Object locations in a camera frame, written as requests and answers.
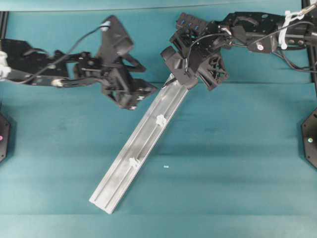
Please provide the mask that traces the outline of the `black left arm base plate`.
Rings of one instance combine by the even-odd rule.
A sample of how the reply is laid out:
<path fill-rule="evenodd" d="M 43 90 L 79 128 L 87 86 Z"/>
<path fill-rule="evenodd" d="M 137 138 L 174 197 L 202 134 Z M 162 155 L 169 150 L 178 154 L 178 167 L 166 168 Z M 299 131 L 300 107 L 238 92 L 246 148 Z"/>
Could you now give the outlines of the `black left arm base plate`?
<path fill-rule="evenodd" d="M 0 161 L 2 162 L 7 155 L 10 136 L 10 123 L 7 118 L 0 114 Z"/>

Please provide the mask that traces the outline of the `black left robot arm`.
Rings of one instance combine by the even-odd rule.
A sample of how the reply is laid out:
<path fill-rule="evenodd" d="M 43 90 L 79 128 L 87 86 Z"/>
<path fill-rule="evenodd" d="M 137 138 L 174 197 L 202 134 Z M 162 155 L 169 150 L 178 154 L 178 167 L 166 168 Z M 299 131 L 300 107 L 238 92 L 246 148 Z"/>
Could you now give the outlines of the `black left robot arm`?
<path fill-rule="evenodd" d="M 157 89 L 143 79 L 132 77 L 132 72 L 146 71 L 138 60 L 129 53 L 117 54 L 107 43 L 102 43 L 94 57 L 90 52 L 66 55 L 60 50 L 50 57 L 26 41 L 12 39 L 0 41 L 0 52 L 4 57 L 0 77 L 5 81 L 56 88 L 99 83 L 102 93 L 122 109 L 134 110 L 139 101 Z"/>

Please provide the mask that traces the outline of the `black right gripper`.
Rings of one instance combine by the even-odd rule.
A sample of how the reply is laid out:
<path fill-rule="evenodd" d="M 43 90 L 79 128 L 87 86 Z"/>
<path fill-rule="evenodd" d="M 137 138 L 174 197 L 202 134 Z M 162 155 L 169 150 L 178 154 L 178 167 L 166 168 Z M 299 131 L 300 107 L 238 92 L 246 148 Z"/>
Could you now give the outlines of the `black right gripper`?
<path fill-rule="evenodd" d="M 195 87 L 199 80 L 208 90 L 213 90 L 228 78 L 221 56 L 221 48 L 229 43 L 229 33 L 210 22 L 201 34 L 191 29 L 177 30 L 161 57 L 178 82 L 187 89 Z"/>

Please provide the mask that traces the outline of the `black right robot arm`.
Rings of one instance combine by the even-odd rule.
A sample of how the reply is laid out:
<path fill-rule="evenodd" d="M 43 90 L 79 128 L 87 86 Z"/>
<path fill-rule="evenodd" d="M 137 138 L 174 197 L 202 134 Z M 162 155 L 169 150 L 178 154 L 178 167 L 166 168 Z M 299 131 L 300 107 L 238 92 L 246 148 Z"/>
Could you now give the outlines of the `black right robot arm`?
<path fill-rule="evenodd" d="M 264 12 L 234 12 L 221 21 L 206 21 L 182 13 L 172 46 L 161 56 L 174 81 L 191 89 L 201 80 L 212 90 L 228 78 L 221 49 L 230 49 L 235 41 L 250 52 L 266 54 L 316 46 L 317 21 L 303 15 L 287 23 L 283 15 Z"/>

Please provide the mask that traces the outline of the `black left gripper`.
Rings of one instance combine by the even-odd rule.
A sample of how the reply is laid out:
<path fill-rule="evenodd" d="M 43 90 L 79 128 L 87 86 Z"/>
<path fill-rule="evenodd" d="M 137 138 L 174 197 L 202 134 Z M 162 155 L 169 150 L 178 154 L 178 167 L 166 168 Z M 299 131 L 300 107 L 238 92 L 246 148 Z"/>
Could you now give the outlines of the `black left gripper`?
<path fill-rule="evenodd" d="M 81 52 L 72 54 L 71 61 L 75 63 L 72 87 L 99 83 L 102 93 L 122 109 L 136 109 L 140 101 L 158 89 L 143 79 L 132 77 L 132 72 L 145 72 L 146 68 L 130 54 L 109 63 L 92 57 L 89 52 Z"/>

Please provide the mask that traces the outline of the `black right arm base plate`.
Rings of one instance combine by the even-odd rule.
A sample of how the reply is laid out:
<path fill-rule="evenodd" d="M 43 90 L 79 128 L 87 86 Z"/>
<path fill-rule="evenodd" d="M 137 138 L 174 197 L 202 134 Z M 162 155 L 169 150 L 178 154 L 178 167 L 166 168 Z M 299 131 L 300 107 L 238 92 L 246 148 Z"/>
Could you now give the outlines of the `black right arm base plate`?
<path fill-rule="evenodd" d="M 306 160 L 317 168 L 317 110 L 315 109 L 301 125 Z"/>

